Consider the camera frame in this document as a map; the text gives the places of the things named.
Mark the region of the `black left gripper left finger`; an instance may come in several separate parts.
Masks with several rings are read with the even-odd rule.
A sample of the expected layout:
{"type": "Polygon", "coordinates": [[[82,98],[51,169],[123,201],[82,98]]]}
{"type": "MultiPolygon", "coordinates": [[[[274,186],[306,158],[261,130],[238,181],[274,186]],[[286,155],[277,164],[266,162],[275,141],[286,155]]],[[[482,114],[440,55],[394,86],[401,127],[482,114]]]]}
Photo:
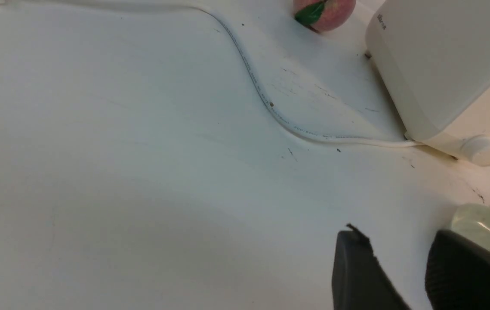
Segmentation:
{"type": "Polygon", "coordinates": [[[336,310],[409,310],[384,272],[370,238],[352,224],[339,231],[333,263],[333,308],[336,310]]]}

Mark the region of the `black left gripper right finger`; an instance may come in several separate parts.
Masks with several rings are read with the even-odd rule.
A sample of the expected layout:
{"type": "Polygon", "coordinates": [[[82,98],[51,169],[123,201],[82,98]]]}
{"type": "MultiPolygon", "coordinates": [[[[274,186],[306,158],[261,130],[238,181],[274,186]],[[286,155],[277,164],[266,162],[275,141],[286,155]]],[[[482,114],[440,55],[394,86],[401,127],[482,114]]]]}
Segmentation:
{"type": "Polygon", "coordinates": [[[490,310],[490,251],[453,231],[437,231],[425,291],[434,310],[490,310]]]}

